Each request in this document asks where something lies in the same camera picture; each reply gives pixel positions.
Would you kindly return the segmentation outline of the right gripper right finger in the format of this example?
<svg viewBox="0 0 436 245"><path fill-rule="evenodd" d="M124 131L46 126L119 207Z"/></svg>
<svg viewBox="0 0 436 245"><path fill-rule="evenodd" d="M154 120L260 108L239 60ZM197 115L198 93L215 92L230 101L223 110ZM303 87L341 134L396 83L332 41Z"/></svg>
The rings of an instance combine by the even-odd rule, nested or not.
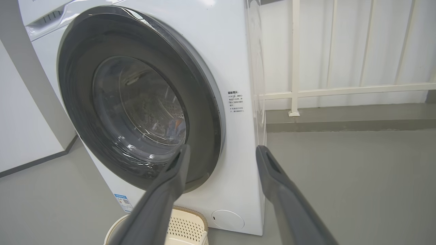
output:
<svg viewBox="0 0 436 245"><path fill-rule="evenodd" d="M338 245L296 184L263 145L256 147L263 194L272 203L284 245Z"/></svg>

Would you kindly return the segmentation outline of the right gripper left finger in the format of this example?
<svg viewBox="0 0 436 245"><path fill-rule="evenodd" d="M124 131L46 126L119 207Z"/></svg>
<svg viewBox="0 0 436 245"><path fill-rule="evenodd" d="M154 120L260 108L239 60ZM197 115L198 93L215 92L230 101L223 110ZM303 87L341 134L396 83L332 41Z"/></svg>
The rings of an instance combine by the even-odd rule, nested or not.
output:
<svg viewBox="0 0 436 245"><path fill-rule="evenodd" d="M174 202L185 191L190 146L181 145L153 181L110 245L163 245Z"/></svg>

